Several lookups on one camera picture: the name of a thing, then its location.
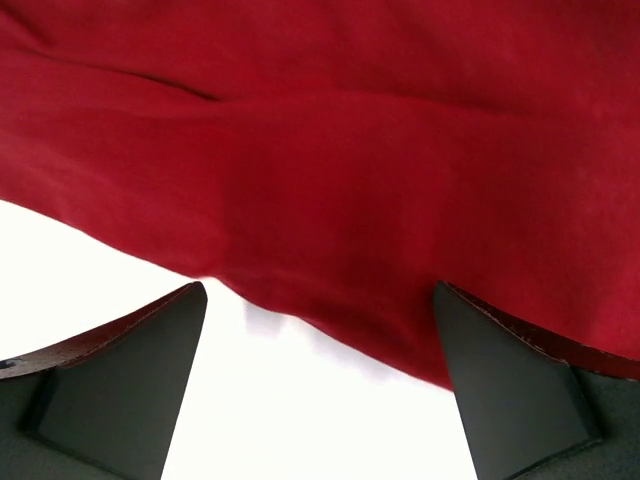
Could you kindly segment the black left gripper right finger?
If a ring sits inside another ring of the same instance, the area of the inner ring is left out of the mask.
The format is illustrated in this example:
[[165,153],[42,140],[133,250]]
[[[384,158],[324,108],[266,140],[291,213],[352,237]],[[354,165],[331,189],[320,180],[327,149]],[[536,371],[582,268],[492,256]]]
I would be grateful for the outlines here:
[[638,478],[638,361],[445,282],[433,309],[478,478]]

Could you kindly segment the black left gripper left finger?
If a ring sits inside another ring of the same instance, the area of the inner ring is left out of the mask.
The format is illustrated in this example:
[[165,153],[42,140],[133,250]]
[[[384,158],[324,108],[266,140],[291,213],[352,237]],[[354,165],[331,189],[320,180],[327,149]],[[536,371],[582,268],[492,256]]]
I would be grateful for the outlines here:
[[189,283],[2,360],[2,479],[161,478],[206,308]]

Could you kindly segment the dark red t shirt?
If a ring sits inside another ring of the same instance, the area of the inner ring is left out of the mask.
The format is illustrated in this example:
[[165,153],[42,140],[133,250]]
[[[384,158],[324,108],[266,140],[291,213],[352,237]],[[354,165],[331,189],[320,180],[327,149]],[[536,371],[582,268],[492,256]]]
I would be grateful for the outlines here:
[[635,1],[5,1],[1,197],[446,385],[455,284],[639,354]]

